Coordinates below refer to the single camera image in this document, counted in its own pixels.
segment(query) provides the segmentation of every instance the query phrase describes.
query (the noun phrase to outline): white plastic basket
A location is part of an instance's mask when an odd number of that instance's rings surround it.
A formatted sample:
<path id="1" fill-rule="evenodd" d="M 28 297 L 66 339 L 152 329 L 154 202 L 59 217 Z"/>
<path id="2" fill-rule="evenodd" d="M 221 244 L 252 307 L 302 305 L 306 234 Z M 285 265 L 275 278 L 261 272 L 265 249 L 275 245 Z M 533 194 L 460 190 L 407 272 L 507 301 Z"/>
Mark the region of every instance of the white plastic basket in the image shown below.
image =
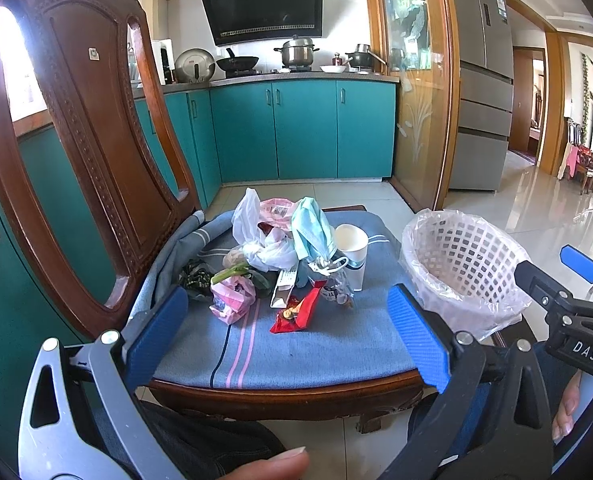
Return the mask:
<path id="1" fill-rule="evenodd" d="M 526 250 L 511 236 L 456 210 L 421 211 L 403 232 L 401 263 L 423 308 L 479 341 L 520 321 L 530 304 L 514 280 L 524 260 Z"/>

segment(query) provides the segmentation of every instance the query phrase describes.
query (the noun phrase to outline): white bowl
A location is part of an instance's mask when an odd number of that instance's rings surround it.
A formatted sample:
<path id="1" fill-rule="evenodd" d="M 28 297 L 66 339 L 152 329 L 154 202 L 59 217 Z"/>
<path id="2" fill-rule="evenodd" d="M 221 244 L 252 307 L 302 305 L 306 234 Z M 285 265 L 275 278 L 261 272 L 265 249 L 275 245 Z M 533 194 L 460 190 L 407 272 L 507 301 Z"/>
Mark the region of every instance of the white bowl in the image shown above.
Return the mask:
<path id="1" fill-rule="evenodd" d="M 326 66 L 322 66 L 321 70 L 323 70 L 323 72 L 327 72 L 330 74 L 340 74 L 341 72 L 345 72 L 346 68 L 347 68 L 346 65 L 342 65 L 342 66 L 326 65 Z"/>

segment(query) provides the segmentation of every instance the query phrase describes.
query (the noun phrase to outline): carved wooden chair back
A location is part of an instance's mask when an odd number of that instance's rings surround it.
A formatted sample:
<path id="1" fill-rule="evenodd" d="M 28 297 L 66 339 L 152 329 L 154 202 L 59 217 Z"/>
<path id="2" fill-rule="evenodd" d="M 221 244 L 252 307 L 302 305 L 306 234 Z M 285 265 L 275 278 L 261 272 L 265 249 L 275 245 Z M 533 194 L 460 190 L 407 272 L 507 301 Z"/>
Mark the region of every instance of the carved wooden chair back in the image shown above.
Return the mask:
<path id="1" fill-rule="evenodd" d="M 154 258 L 199 206 L 167 112 L 145 13 L 137 0 L 0 0 L 16 17 L 54 127 L 116 270 L 100 304 L 78 280 L 19 153 L 0 57 L 0 202 L 57 307 L 90 336 L 125 323 Z M 155 130 L 179 187 L 170 192 L 134 109 L 128 27 Z"/>

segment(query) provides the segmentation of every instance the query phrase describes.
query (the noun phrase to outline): white paper cup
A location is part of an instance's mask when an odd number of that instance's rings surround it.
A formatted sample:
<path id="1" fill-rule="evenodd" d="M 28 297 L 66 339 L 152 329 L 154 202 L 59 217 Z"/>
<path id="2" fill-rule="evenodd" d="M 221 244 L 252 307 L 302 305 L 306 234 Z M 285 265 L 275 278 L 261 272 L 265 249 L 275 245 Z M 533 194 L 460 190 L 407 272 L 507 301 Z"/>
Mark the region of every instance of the white paper cup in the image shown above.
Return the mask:
<path id="1" fill-rule="evenodd" d="M 365 231 L 355 225 L 343 224 L 334 231 L 337 248 L 349 259 L 345 272 L 355 292 L 363 290 L 365 261 L 367 259 L 368 237 Z"/>

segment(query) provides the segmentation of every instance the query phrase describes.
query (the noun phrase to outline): human hand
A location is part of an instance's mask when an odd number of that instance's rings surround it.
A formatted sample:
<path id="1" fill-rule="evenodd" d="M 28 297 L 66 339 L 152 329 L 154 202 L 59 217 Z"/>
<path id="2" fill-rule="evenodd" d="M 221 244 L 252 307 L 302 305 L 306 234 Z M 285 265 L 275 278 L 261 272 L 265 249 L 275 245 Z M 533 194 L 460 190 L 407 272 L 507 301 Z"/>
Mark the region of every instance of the human hand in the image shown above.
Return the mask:
<path id="1" fill-rule="evenodd" d="M 269 460 L 251 462 L 221 480 L 299 480 L 310 465 L 305 447 L 291 449 Z"/>
<path id="2" fill-rule="evenodd" d="M 553 440 L 568 436 L 574 427 L 572 415 L 577 410 L 580 402 L 580 377 L 581 371 L 579 370 L 574 374 L 563 392 L 559 410 L 551 424 L 551 438 Z"/>

